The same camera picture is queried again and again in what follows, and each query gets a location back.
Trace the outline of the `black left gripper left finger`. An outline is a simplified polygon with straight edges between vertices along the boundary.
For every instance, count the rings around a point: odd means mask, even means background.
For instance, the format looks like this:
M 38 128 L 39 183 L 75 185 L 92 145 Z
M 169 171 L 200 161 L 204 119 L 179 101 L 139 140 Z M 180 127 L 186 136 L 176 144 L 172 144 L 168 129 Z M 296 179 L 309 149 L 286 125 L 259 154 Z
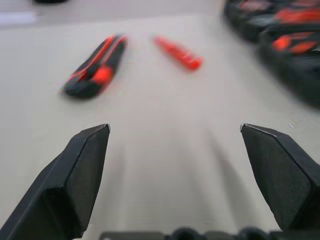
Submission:
M 109 135 L 108 124 L 74 135 L 36 177 L 0 229 L 0 238 L 82 238 L 99 192 Z

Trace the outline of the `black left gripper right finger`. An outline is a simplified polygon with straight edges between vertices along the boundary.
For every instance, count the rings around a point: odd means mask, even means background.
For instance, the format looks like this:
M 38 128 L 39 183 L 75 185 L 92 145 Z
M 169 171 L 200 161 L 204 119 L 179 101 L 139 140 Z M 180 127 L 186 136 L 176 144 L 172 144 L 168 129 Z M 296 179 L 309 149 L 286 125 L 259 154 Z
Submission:
M 320 165 L 288 134 L 244 123 L 257 186 L 281 230 L 319 230 Z

